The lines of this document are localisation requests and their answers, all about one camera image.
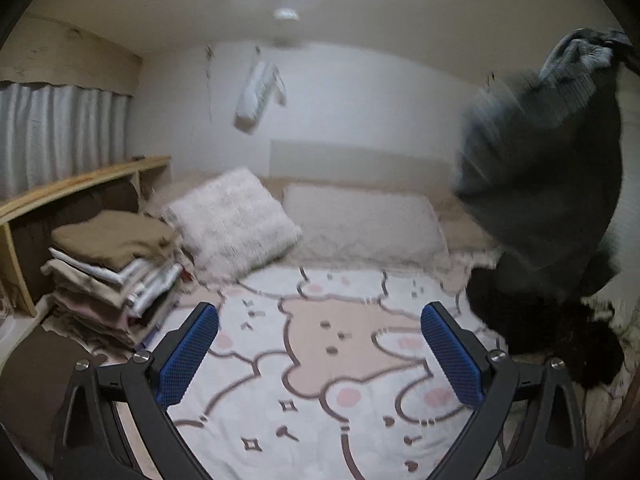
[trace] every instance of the wooden headboard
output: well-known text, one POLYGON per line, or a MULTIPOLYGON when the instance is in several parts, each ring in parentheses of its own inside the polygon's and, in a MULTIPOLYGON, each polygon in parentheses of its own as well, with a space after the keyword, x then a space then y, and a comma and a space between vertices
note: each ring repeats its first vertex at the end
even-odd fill
POLYGON ((22 272, 20 254, 14 243, 14 228, 20 224, 21 219, 33 215, 37 210, 47 214, 47 206, 64 197, 123 178, 130 179, 140 202, 140 199, 146 198, 145 189, 151 181, 161 176, 170 160, 170 156, 153 156, 101 168, 36 187, 12 200, 0 203, 0 279, 18 292, 17 306, 31 316, 36 316, 33 290, 30 290, 28 280, 22 272))

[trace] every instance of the pink folded garment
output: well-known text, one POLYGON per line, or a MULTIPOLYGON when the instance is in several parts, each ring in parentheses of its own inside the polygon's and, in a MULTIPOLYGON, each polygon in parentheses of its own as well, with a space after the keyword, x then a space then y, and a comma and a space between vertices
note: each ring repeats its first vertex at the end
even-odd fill
POLYGON ((106 328, 128 332, 129 314, 126 310, 118 310, 111 305, 96 300, 87 294, 78 294, 63 288, 53 292, 53 299, 77 316, 100 324, 106 328))

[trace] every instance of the white folded garment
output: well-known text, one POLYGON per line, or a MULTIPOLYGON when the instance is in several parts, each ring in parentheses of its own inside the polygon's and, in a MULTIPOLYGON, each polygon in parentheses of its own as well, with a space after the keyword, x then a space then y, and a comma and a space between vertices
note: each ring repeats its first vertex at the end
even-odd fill
POLYGON ((139 269, 142 269, 145 266, 149 266, 149 268, 152 267, 152 262, 150 262, 149 260, 145 260, 144 258, 136 258, 120 272, 114 272, 113 270, 106 269, 105 267, 98 267, 86 264, 84 262, 79 262, 68 254, 54 249, 53 247, 49 248, 49 252, 54 258, 62 260, 66 264, 69 264, 76 269, 82 270, 82 272, 86 272, 87 274, 104 280, 105 282, 116 283, 117 285, 124 285, 134 273, 138 272, 139 269))
POLYGON ((181 272, 181 264, 168 261, 148 273, 125 300, 129 313, 133 317, 142 317, 156 298, 172 287, 181 272))

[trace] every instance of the ceiling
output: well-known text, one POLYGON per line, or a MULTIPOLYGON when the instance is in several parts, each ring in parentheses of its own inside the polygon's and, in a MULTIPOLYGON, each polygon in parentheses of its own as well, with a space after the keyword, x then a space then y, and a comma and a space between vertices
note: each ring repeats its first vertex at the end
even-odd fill
POLYGON ((207 41, 325 41, 391 52, 477 82, 536 68, 576 27, 617 26, 601 0, 35 0, 30 11, 137 54, 207 41), (300 14, 277 23, 278 7, 300 14))

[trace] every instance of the stack of folded clothes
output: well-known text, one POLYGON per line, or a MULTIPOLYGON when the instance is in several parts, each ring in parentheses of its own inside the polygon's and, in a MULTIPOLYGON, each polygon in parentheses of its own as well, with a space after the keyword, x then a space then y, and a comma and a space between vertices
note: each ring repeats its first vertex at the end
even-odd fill
POLYGON ((178 235, 163 222, 124 211, 51 233, 55 303, 95 332, 144 346, 177 301, 178 235))

